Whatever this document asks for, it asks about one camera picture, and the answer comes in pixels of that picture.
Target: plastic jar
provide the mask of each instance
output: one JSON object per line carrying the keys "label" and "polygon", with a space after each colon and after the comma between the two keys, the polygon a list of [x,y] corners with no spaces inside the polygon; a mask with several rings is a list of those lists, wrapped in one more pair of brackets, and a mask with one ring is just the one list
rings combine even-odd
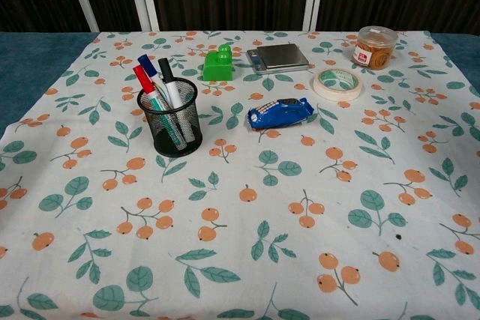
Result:
{"label": "plastic jar", "polygon": [[371,70],[380,70],[389,64],[397,33],[382,26],[365,26],[358,32],[353,61]]}

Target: blue carpet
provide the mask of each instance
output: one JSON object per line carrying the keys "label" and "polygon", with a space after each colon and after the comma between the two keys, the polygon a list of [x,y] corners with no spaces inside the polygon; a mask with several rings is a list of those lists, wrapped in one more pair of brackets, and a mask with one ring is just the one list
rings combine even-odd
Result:
{"label": "blue carpet", "polygon": [[98,33],[0,32],[0,137],[21,119]]}
{"label": "blue carpet", "polygon": [[[0,137],[21,119],[98,33],[0,32]],[[480,91],[480,37],[432,34]]]}

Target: digital kitchen scale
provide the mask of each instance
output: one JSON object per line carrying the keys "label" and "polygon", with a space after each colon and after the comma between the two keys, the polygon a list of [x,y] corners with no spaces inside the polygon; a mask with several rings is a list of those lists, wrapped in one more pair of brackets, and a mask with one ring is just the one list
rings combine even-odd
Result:
{"label": "digital kitchen scale", "polygon": [[308,60],[295,44],[259,46],[247,51],[248,61],[257,74],[307,70]]}

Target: blue marker cap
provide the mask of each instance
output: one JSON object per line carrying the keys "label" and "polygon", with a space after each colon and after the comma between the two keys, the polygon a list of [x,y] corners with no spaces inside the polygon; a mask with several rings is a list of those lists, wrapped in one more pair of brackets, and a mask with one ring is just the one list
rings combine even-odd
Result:
{"label": "blue marker cap", "polygon": [[138,62],[142,65],[145,72],[148,76],[154,76],[157,73],[157,70],[153,66],[152,62],[150,61],[149,57],[146,54],[143,54],[138,58]]}

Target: red marker cap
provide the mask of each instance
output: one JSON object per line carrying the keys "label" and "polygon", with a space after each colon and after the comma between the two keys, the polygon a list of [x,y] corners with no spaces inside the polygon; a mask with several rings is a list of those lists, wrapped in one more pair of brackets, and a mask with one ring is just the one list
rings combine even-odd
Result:
{"label": "red marker cap", "polygon": [[137,65],[133,68],[133,71],[135,72],[135,75],[140,81],[140,84],[142,85],[142,88],[145,90],[146,94],[150,94],[152,91],[155,91],[155,87],[153,86],[152,81],[143,69],[142,65]]}

